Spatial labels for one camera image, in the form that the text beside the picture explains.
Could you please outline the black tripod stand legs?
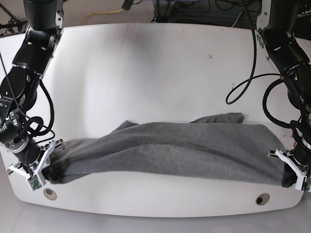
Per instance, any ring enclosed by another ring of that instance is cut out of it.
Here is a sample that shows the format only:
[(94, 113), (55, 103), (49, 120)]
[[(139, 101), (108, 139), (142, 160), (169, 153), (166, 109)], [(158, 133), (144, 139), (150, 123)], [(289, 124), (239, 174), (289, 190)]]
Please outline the black tripod stand legs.
[(9, 20), (6, 24), (0, 24), (0, 36), (1, 37), (25, 33), (27, 26), (28, 26), (28, 21), (26, 18), (21, 18), (21, 19), (16, 18), (2, 4), (0, 5), (0, 9), (2, 12), (4, 12), (9, 17)]

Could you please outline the grey T-shirt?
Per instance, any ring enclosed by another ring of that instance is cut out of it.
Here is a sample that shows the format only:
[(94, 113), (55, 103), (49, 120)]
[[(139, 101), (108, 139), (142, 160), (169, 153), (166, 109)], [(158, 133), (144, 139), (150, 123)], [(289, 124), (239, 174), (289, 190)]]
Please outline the grey T-shirt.
[(243, 120), (242, 113), (228, 113), (189, 123), (125, 121), (101, 138), (67, 141), (48, 167), (63, 172), (62, 184), (133, 171), (281, 185), (284, 164), (267, 153), (282, 143), (266, 126)]

